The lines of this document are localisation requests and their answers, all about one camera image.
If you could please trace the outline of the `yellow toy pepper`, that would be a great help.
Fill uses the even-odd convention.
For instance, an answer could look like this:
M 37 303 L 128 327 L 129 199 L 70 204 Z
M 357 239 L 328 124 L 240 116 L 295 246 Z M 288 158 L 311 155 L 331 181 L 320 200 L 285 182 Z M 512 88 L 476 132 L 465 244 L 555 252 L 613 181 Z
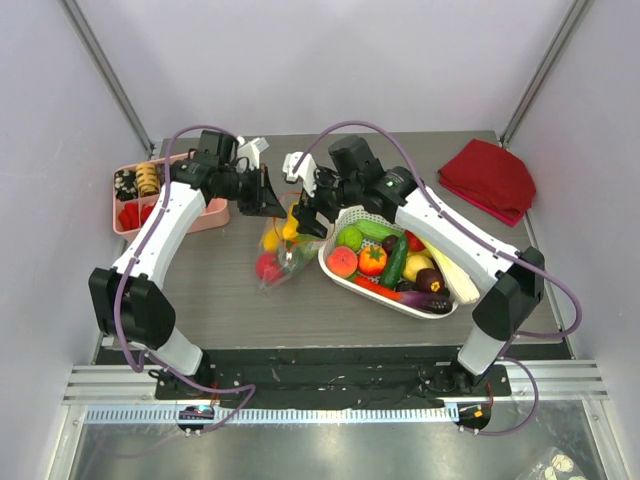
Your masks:
M 298 220 L 293 215 L 289 215 L 282 228 L 282 239 L 284 241 L 293 242 L 298 236 L 298 231 L 297 231 L 298 225 L 299 225 Z

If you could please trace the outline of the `yellow orange toy fruit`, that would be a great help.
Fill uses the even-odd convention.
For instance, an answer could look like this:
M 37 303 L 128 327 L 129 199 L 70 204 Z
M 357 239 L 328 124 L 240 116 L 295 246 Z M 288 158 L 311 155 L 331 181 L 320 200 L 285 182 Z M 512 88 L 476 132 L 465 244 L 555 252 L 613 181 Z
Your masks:
M 262 237 L 262 247 L 265 252 L 276 252 L 280 245 L 280 236 L 276 229 L 269 229 Z

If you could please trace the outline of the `clear zip top bag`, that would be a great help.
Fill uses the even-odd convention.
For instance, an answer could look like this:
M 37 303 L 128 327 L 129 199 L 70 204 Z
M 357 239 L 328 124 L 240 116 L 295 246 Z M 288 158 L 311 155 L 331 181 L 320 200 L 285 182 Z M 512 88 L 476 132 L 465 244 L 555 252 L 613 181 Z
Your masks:
M 300 191 L 288 191 L 288 192 L 285 192 L 285 193 L 280 194 L 278 196 L 279 201 L 281 202 L 282 206 L 287 211 L 287 217 L 289 215 L 293 215 L 293 213 L 292 213 L 293 208 L 297 204 L 300 195 L 301 195 Z M 257 280 L 257 287 L 261 292 L 268 292 L 270 290 L 273 290 L 277 286 L 296 278 L 303 270 L 297 275 L 291 275 L 289 273 L 288 269 L 287 269 L 287 259 L 286 259 L 287 254 L 290 253 L 291 250 L 295 246 L 303 245 L 303 244 L 311 244 L 314 248 L 317 249 L 317 254 L 318 254 L 319 248 L 326 241 L 326 239 L 328 238 L 329 234 L 332 232 L 332 229 L 333 229 L 333 225 L 329 224 L 328 221 L 324 217 L 319 216 L 318 219 L 320 220 L 320 222 L 325 227 L 328 228 L 328 233 L 327 233 L 327 236 L 325 238 L 316 238 L 316 237 L 313 237 L 311 235 L 298 234 L 298 236 L 296 237 L 296 239 L 293 242 L 284 241 L 282 239 L 282 228 L 283 228 L 283 226 L 284 226 L 284 224 L 285 224 L 285 222 L 287 220 L 287 217 L 285 219 L 275 218 L 275 217 L 268 217 L 266 219 L 265 226 L 264 226 L 263 232 L 262 232 L 262 236 L 261 236 L 261 239 L 260 239 L 260 241 L 258 243 L 257 259 L 261 254 L 265 253 L 265 251 L 263 250 L 263 247 L 262 247 L 262 237 L 263 237 L 263 235 L 269 229 L 272 229 L 272 228 L 276 229 L 278 231 L 278 233 L 279 233 L 281 241 L 280 241 L 279 248 L 275 253 L 277 254 L 278 261 L 279 261 L 279 263 L 281 265 L 281 268 L 282 268 L 282 271 L 283 271 L 283 276 L 279 281 L 277 281 L 277 282 L 275 282 L 273 284 L 270 284 L 270 285 L 266 285 L 266 284 L 262 283 L 257 278 L 256 273 L 255 273 L 255 278 Z

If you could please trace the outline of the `green toy avocado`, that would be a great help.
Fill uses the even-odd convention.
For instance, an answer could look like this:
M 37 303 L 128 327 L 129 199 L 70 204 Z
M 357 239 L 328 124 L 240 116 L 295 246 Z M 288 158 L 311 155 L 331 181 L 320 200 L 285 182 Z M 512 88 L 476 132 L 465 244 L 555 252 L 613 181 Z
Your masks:
M 287 269 L 291 275 L 299 274 L 317 255 L 317 249 L 311 244 L 295 246 L 287 254 Z

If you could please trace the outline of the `red toy apple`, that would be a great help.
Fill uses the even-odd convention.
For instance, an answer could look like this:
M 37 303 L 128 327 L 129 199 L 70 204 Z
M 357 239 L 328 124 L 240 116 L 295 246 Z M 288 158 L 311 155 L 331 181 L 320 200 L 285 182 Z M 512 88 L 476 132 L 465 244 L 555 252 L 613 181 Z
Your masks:
M 281 265 L 275 252 L 261 254 L 255 263 L 257 278 L 264 284 L 270 285 L 279 281 L 283 276 Z

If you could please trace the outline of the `orange toy tomato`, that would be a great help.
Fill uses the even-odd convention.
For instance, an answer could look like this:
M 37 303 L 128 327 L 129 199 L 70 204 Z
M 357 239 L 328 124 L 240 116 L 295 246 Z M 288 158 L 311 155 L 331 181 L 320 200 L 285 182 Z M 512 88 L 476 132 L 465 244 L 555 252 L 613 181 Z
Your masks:
M 381 246 L 366 246 L 358 255 L 358 271 L 365 276 L 379 276 L 384 271 L 387 261 L 388 255 Z

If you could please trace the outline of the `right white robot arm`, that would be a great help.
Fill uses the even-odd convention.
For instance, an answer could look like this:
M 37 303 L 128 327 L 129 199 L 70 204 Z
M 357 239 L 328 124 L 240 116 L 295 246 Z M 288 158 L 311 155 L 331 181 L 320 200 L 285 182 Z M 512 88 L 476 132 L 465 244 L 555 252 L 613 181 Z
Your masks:
M 333 168 L 321 170 L 308 152 L 287 155 L 286 182 L 301 183 L 293 210 L 299 230 L 323 238 L 327 230 L 317 217 L 335 221 L 354 206 L 427 241 L 468 274 L 482 292 L 474 307 L 474 326 L 448 369 L 454 388 L 472 395 L 488 381 L 488 371 L 507 349 L 519 327 L 543 298 L 543 254 L 519 251 L 499 241 L 442 202 L 411 164 L 386 169 L 367 141 L 349 135 L 329 149 Z

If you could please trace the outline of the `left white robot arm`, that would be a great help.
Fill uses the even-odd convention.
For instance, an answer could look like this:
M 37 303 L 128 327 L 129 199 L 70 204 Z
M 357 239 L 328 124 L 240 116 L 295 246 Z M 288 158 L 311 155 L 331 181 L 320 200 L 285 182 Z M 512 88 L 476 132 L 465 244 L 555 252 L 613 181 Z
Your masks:
M 193 399 L 211 391 L 213 375 L 209 357 L 179 331 L 175 309 L 162 291 L 178 247 L 212 200 L 234 201 L 245 216 L 287 215 L 260 160 L 268 147 L 265 138 L 246 141 L 213 126 L 197 129 L 196 148 L 165 156 L 158 200 L 130 246 L 88 280 L 101 333 L 119 340 L 135 371 L 142 364 L 133 359 L 130 346 L 179 376 L 179 388 Z

